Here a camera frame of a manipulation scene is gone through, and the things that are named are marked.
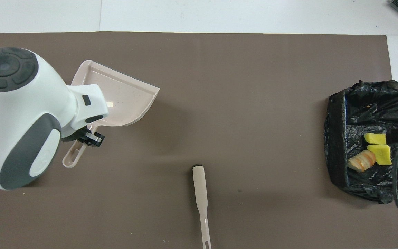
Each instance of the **food scrap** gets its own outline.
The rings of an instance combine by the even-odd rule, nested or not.
[[[389,145],[368,145],[367,150],[376,155],[376,162],[379,165],[391,165],[391,148]]]
[[[376,162],[376,156],[369,150],[364,150],[348,159],[348,167],[361,173],[369,169]]]
[[[374,134],[367,133],[364,135],[365,141],[372,145],[386,145],[387,135],[386,134]]]

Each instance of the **brown mat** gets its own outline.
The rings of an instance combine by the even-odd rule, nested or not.
[[[70,83],[86,59],[161,88],[139,122],[106,128],[66,169],[0,190],[1,248],[202,248],[203,164],[213,248],[398,248],[398,210],[330,183],[327,97],[391,79],[385,36],[29,33]]]

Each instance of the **dustpan handle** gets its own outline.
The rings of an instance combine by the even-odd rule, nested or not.
[[[81,143],[76,140],[62,159],[62,165],[67,168],[73,168],[74,166],[76,166],[79,158],[81,158],[82,153],[84,153],[86,147],[87,144]]]

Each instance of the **brush handle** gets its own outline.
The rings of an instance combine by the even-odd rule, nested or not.
[[[193,167],[193,180],[195,184],[196,205],[200,215],[203,249],[211,249],[210,231],[208,229],[208,199],[205,171],[202,166]]]

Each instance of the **white plastic handle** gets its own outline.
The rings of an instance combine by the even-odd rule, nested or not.
[[[92,131],[92,134],[95,133],[96,129],[98,129],[97,126],[91,127],[90,130]],[[62,165],[67,168],[73,168],[74,166],[76,166],[79,158],[81,158],[82,156],[82,153],[84,153],[85,148],[87,148],[87,144],[81,143],[76,140],[62,159]]]
[[[195,184],[196,205],[198,206],[200,215],[203,249],[211,249],[210,230],[208,229],[207,217],[207,185],[205,183],[205,170],[202,166],[193,167],[193,181]]]

